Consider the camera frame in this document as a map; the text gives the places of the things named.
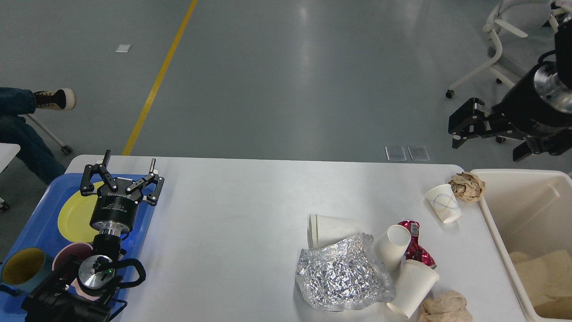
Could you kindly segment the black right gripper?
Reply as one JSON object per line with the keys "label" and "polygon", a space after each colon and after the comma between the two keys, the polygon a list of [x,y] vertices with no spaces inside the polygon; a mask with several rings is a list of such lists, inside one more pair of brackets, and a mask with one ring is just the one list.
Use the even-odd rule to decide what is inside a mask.
{"label": "black right gripper", "polygon": [[556,63],[536,65],[493,106],[494,113],[483,112],[482,106],[472,97],[449,117],[452,148],[476,137],[527,137],[513,149],[518,162],[532,154],[559,156],[572,147],[571,89],[560,79]]}

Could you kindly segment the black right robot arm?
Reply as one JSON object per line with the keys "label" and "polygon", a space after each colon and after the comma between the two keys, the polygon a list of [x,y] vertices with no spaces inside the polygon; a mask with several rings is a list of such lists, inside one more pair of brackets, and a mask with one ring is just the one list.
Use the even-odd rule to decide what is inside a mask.
{"label": "black right robot arm", "polygon": [[560,25],[555,49],[535,65],[493,106],[492,114],[478,109],[484,102],[473,97],[449,117],[452,147],[475,137],[512,137],[522,143],[513,149],[513,161],[529,155],[559,156],[571,148],[572,62],[571,23]]}

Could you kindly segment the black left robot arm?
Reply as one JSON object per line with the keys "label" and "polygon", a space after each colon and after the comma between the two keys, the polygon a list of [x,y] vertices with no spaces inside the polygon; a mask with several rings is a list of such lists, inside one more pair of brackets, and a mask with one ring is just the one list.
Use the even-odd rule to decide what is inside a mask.
{"label": "black left robot arm", "polygon": [[126,306],[116,297],[121,289],[134,288],[146,279],[141,262],[126,256],[123,241],[142,236],[137,214],[142,204],[155,206],[165,179],[151,160],[148,173],[137,179],[115,177],[108,171],[111,152],[102,161],[88,164],[80,181],[83,197],[94,197],[88,226],[96,233],[86,259],[71,254],[63,264],[41,279],[26,296],[22,309],[27,322],[108,322]]}

